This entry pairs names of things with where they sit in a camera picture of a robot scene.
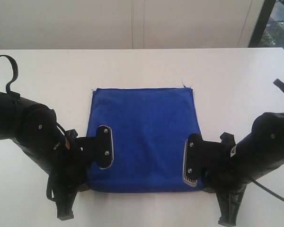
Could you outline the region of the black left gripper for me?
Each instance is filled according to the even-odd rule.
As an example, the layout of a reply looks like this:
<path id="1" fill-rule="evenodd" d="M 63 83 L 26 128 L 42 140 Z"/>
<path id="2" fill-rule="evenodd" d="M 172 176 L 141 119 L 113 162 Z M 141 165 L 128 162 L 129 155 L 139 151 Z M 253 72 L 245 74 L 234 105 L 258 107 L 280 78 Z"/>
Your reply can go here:
<path id="1" fill-rule="evenodd" d="M 48 174 L 46 196 L 55 201 L 57 218 L 74 218 L 72 207 L 78 191 L 86 182 L 86 159 L 81 146 L 84 137 L 75 129 L 22 129 L 18 146 Z"/>

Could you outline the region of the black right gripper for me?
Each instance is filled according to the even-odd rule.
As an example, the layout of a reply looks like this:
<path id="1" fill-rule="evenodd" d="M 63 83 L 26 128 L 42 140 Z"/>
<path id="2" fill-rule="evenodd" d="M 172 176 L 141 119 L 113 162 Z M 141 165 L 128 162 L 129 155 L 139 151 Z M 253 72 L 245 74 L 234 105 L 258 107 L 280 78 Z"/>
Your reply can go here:
<path id="1" fill-rule="evenodd" d="M 247 184 L 245 172 L 247 150 L 252 147 L 252 134 L 236 143 L 234 135 L 224 132 L 220 142 L 201 139 L 204 161 L 201 173 L 203 191 L 215 193 L 221 211 L 219 225 L 236 225 Z"/>

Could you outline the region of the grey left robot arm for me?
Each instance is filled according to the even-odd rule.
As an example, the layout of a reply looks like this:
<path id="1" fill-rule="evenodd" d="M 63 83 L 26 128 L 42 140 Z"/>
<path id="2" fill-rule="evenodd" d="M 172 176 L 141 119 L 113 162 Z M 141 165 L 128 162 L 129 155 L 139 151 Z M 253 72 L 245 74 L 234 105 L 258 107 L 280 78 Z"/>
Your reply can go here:
<path id="1" fill-rule="evenodd" d="M 74 217 L 72 207 L 85 180 L 83 152 L 57 123 L 53 109 L 0 92 L 0 140 L 12 140 L 48 174 L 46 196 L 55 202 L 57 218 Z"/>

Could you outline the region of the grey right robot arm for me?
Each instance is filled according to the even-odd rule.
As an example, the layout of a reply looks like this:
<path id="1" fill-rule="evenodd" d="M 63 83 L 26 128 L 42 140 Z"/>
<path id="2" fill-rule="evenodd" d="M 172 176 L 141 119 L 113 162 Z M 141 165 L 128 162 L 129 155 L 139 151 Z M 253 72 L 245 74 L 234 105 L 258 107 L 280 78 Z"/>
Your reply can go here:
<path id="1" fill-rule="evenodd" d="M 221 217 L 218 223 L 234 227 L 246 186 L 284 164 L 284 113 L 264 113 L 251 133 L 205 170 L 215 189 Z"/>

